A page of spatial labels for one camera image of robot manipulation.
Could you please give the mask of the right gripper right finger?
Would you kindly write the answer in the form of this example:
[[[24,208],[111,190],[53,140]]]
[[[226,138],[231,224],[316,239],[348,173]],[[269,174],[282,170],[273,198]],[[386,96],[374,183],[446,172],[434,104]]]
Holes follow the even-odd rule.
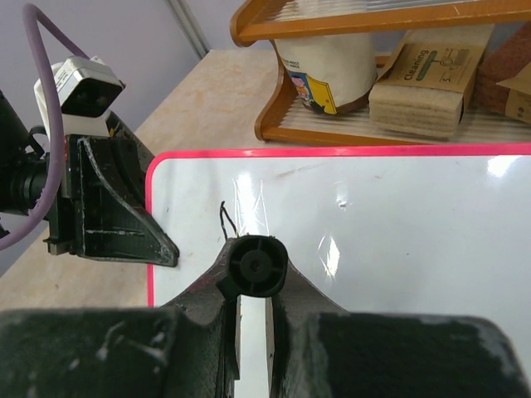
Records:
[[[272,397],[527,397],[508,337],[484,318],[356,313],[291,263],[270,298]]]

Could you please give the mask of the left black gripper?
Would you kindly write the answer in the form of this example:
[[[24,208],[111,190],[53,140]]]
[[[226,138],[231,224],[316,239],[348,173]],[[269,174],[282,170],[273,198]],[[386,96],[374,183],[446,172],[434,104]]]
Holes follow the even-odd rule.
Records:
[[[178,264],[179,249],[145,209],[145,172],[126,138],[64,137],[64,172],[46,215],[51,255]]]

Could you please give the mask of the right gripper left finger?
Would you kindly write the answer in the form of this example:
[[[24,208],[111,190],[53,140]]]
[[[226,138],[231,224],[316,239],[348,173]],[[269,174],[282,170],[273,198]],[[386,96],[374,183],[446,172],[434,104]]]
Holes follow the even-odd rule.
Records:
[[[24,308],[1,314],[4,397],[231,397],[236,305],[213,265],[159,308]]]

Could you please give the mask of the white marker pen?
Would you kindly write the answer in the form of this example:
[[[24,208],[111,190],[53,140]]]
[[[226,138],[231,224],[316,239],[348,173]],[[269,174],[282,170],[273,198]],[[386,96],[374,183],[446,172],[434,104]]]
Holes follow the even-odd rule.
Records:
[[[227,301],[244,295],[269,298],[285,284],[289,256],[284,244],[273,236],[245,235],[233,239],[224,261],[225,274],[216,282]]]

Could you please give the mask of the pink framed whiteboard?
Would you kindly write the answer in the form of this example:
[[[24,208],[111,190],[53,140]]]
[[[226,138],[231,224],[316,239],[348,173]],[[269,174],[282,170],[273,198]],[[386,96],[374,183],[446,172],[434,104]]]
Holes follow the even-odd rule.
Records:
[[[484,318],[530,383],[530,153],[459,148],[167,152],[147,206],[181,250],[149,270],[149,304],[202,276],[227,240],[273,236],[327,298],[356,313]],[[238,296],[231,397],[270,396],[270,298]]]

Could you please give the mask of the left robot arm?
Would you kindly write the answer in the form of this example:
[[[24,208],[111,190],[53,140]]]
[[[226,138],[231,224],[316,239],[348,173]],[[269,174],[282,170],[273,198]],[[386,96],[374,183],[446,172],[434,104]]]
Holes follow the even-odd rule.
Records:
[[[46,185],[49,154],[1,98],[1,211],[28,215]],[[69,134],[65,172],[46,214],[52,255],[174,267],[179,249],[146,211],[145,183],[153,154],[115,114],[103,135]]]

